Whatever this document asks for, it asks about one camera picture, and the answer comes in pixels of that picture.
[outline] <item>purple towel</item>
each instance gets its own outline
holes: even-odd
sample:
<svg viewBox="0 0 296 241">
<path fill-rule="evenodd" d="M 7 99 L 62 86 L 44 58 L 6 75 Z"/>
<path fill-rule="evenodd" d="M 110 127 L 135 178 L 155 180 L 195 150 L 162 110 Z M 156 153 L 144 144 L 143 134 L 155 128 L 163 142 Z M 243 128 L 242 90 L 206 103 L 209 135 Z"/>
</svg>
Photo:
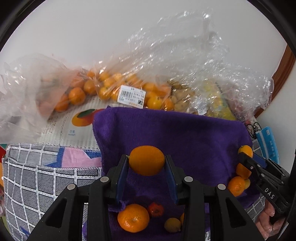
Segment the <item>purple towel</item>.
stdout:
<svg viewBox="0 0 296 241">
<path fill-rule="evenodd" d="M 104 174 L 118 164 L 122 154 L 129 155 L 137 146 L 152 145 L 165 155 L 170 154 L 187 175 L 211 186 L 227 184 L 236 176 L 239 147 L 252 146 L 241 122 L 178 112 L 107 108 L 95 115 L 93 130 L 102 153 Z M 258 197 L 259 192 L 251 184 L 238 200 L 247 208 Z M 151 219 L 144 231 L 135 234 L 121 229 L 117 213 L 110 212 L 112 240 L 180 240 L 180 233 L 170 234 L 163 227 L 167 218 L 179 218 L 184 212 L 184 207 L 174 205 L 170 198 L 164 171 L 144 177 L 129 169 L 119 209 L 132 203 L 147 207 L 152 202 L 162 204 L 165 214 Z"/>
</svg>

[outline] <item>human hand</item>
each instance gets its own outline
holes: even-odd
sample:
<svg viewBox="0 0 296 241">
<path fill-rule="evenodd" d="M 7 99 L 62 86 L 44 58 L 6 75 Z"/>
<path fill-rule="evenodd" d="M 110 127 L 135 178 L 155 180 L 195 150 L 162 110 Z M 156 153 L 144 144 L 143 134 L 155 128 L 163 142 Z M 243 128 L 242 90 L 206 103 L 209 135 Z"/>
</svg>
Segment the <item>human hand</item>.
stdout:
<svg viewBox="0 0 296 241">
<path fill-rule="evenodd" d="M 285 221 L 285 219 L 282 218 L 272 225 L 270 223 L 270 217 L 273 217 L 274 214 L 274 207 L 267 199 L 265 199 L 265 207 L 263 211 L 260 213 L 260 215 L 257 217 L 257 220 L 255 222 L 257 228 L 259 229 L 260 233 L 262 234 L 265 240 L 268 239 L 268 237 L 277 234 Z"/>
</svg>

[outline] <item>blue gripper pad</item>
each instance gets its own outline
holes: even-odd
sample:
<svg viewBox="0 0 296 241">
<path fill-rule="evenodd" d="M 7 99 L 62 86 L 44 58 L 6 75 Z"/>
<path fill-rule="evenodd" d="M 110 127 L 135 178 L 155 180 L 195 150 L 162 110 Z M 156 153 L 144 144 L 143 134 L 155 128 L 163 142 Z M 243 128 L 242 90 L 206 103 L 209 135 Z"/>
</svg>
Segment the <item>blue gripper pad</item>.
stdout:
<svg viewBox="0 0 296 241">
<path fill-rule="evenodd" d="M 126 177 L 128 175 L 128 169 L 129 169 L 129 163 L 128 158 L 126 157 L 123 163 L 123 166 L 121 168 L 121 172 L 118 178 L 117 182 L 117 195 L 116 195 L 116 201 L 119 203 L 119 201 L 122 199 L 124 186 L 126 184 Z"/>
<path fill-rule="evenodd" d="M 174 175 L 172 173 L 172 170 L 170 168 L 170 165 L 167 159 L 165 159 L 164 170 L 165 170 L 165 177 L 168 183 L 168 189 L 170 191 L 170 197 L 174 201 L 174 203 L 177 204 L 178 203 L 177 184 L 175 182 Z"/>
</svg>

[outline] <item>blue package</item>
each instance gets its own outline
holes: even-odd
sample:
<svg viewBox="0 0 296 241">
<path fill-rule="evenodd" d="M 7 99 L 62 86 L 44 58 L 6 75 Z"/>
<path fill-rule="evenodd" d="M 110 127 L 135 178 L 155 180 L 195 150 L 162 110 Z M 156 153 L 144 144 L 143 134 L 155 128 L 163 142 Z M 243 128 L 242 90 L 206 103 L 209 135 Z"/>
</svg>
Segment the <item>blue package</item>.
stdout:
<svg viewBox="0 0 296 241">
<path fill-rule="evenodd" d="M 271 159 L 275 163 L 279 164 L 279 153 L 271 128 L 267 126 L 262 130 L 257 131 L 256 137 L 258 139 L 263 157 L 266 159 Z"/>
</svg>

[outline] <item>finger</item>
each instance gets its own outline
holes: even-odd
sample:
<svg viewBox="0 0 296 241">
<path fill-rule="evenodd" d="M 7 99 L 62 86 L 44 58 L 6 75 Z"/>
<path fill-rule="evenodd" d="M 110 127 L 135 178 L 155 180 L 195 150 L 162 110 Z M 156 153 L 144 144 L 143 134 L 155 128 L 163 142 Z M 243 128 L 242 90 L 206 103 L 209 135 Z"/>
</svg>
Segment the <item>finger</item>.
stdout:
<svg viewBox="0 0 296 241">
<path fill-rule="evenodd" d="M 264 212 L 266 212 L 271 217 L 273 217 L 274 214 L 275 214 L 274 207 L 272 206 L 272 204 L 267 199 L 265 199 Z"/>
<path fill-rule="evenodd" d="M 255 222 L 259 232 L 261 233 L 261 235 L 263 236 L 263 238 L 266 240 L 269 237 L 269 234 L 267 232 L 265 232 L 264 228 L 262 227 L 261 223 L 258 221 Z"/>
<path fill-rule="evenodd" d="M 273 224 L 273 230 L 280 230 L 282 225 L 284 224 L 284 221 L 285 219 L 282 218 L 282 219 L 279 219 L 278 221 L 276 221 L 274 224 Z"/>
<path fill-rule="evenodd" d="M 270 216 L 266 212 L 262 212 L 258 218 L 264 230 L 270 233 L 272 231 L 272 225 L 269 221 Z"/>
</svg>

